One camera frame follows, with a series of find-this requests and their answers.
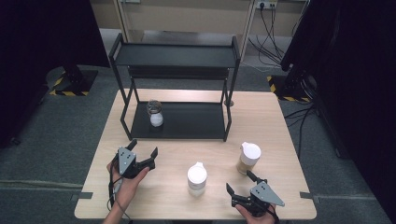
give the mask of gray carpet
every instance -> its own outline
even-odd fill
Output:
[[[88,96],[47,94],[24,126],[21,144],[0,151],[0,223],[100,223],[100,220],[75,218],[77,202],[73,200],[73,195],[78,194],[84,184],[118,90],[111,69],[94,69],[98,69],[99,74]],[[49,73],[50,87],[61,73],[61,69]],[[269,91],[266,76],[277,74],[283,73],[278,69],[262,73],[242,66],[235,90]],[[125,83],[129,83],[124,71],[121,75]],[[188,80],[145,80],[137,85],[139,88],[221,89],[221,83]],[[285,116],[310,106],[279,103]],[[287,119],[287,123],[297,119]],[[290,126],[296,149],[299,148],[300,124],[298,121]],[[331,139],[316,113],[306,118],[302,134],[301,165],[314,195],[318,216],[293,223],[390,223],[353,161],[336,157]]]

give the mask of cup lid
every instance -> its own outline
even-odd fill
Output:
[[[149,100],[147,104],[147,110],[149,114],[160,113],[163,110],[161,102],[157,100]]]
[[[244,143],[242,150],[241,160],[246,165],[254,165],[262,155],[262,150],[256,144]]]
[[[201,162],[197,162],[195,165],[190,167],[187,172],[188,179],[194,184],[201,184],[207,178],[207,172]]]

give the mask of white lid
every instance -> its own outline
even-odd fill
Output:
[[[241,153],[241,160],[246,165],[254,165],[262,154],[262,150],[252,143],[244,142],[242,144],[243,153]]]
[[[204,165],[201,162],[197,162],[195,165],[190,167],[187,172],[187,177],[193,184],[201,184],[206,181],[207,172]]]

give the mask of white cup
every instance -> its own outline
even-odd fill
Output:
[[[203,189],[206,185],[207,172],[201,162],[195,163],[187,172],[190,189]]]
[[[159,127],[163,125],[163,114],[162,113],[152,114],[149,117],[149,121],[151,122],[152,126]]]
[[[256,144],[244,142],[241,146],[241,156],[236,165],[236,169],[241,174],[246,174],[247,170],[251,171],[254,165],[262,155],[262,150]]]

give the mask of black metal shelf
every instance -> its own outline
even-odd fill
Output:
[[[129,139],[132,138],[175,138],[175,139],[223,139],[230,131],[231,98],[240,64],[236,38],[229,46],[166,45],[124,43],[119,34],[109,60],[118,81],[125,106],[120,121]],[[127,66],[131,86],[125,94],[118,66]],[[233,68],[231,87],[227,90]],[[223,80],[223,91],[219,102],[162,102],[164,124],[153,127],[149,122],[146,104],[139,99],[134,80],[136,78],[203,79]],[[131,130],[125,123],[128,104],[134,92],[137,108]],[[227,110],[227,126],[224,124],[223,104]]]
[[[147,102],[137,105],[131,136],[133,138],[222,139],[224,117],[222,104],[163,102],[164,124],[149,122]]]

